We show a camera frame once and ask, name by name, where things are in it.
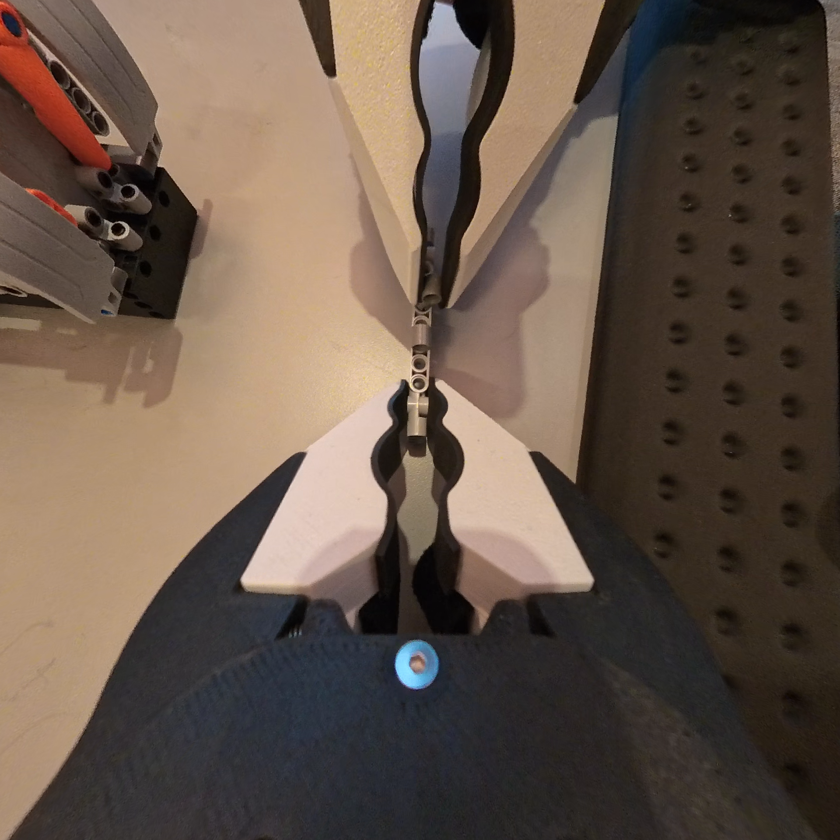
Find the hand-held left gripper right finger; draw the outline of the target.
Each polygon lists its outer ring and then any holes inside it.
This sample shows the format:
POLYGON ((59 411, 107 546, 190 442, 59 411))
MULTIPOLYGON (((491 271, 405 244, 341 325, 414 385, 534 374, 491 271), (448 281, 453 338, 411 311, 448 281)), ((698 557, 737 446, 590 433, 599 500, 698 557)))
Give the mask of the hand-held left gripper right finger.
POLYGON ((436 380, 428 443, 437 526, 427 549, 427 622, 468 634, 503 601, 589 592, 594 576, 528 448, 436 380))

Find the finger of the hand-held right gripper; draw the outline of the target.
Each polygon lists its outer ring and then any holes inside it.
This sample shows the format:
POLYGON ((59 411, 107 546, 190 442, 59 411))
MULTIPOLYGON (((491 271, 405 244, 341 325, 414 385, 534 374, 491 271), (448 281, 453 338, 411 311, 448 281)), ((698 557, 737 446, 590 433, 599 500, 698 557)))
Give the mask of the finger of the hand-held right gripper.
POLYGON ((431 2, 329 5, 331 93, 386 254, 415 303, 423 282, 423 182, 431 144, 419 90, 419 49, 431 2))
POLYGON ((487 78, 461 143, 443 306, 453 306, 475 278, 574 114, 604 5, 490 3, 487 78))

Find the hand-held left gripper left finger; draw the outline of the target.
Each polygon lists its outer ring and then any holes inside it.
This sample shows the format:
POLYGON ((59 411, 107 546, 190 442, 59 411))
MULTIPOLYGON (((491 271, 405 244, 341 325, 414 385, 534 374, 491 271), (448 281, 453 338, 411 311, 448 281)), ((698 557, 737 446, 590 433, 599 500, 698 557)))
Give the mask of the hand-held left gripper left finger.
POLYGON ((400 601, 406 383, 390 385, 312 444, 243 573, 247 592, 340 605, 366 634, 394 634, 400 601))

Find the grey long toy brick beam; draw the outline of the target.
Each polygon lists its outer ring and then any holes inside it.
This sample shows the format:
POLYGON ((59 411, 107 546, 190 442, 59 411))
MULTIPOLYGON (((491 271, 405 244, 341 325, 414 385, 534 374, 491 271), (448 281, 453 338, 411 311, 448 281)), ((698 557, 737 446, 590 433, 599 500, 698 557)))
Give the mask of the grey long toy brick beam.
MULTIPOLYGON (((423 262, 421 265, 421 283, 419 287, 419 298, 422 294, 424 285, 424 278, 429 270, 435 266, 435 231, 432 227, 427 230, 425 251, 423 262)), ((413 341, 413 325, 417 322, 426 322, 430 325, 430 347, 428 352, 416 353, 413 352, 411 346, 411 363, 409 369, 409 394, 406 399, 407 424, 406 436, 409 452, 412 455, 423 455, 426 449, 427 441, 427 417, 429 411, 429 386, 431 383, 431 353, 432 353, 432 324, 433 313, 436 308, 433 306, 428 309, 422 309, 416 306, 413 311, 412 319, 412 341, 413 341)))

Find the grey curved toy brick panel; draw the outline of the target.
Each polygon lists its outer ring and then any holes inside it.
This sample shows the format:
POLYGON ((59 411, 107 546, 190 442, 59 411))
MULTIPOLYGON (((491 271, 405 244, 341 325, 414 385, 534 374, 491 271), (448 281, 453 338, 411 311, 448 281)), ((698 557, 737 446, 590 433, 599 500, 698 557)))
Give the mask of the grey curved toy brick panel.
POLYGON ((47 74, 83 115, 104 133, 114 160, 152 178, 162 141, 158 110, 146 79, 92 1, 13 1, 47 74))
POLYGON ((125 273, 65 208, 1 175, 1 292, 42 298, 81 320, 119 313, 125 273))

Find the grey orange toy brick model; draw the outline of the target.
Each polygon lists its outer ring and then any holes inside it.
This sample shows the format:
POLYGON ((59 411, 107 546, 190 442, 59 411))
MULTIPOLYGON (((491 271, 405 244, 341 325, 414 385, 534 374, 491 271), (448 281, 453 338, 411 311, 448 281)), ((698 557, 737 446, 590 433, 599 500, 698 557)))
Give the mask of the grey orange toy brick model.
MULTIPOLYGON (((88 126, 48 76, 11 3, 1 2, 1 175, 63 206, 125 273, 116 316, 173 319, 196 230, 195 207, 160 159, 152 178, 114 160, 104 133, 88 126)), ((40 297, 1 300, 63 309, 40 297)))

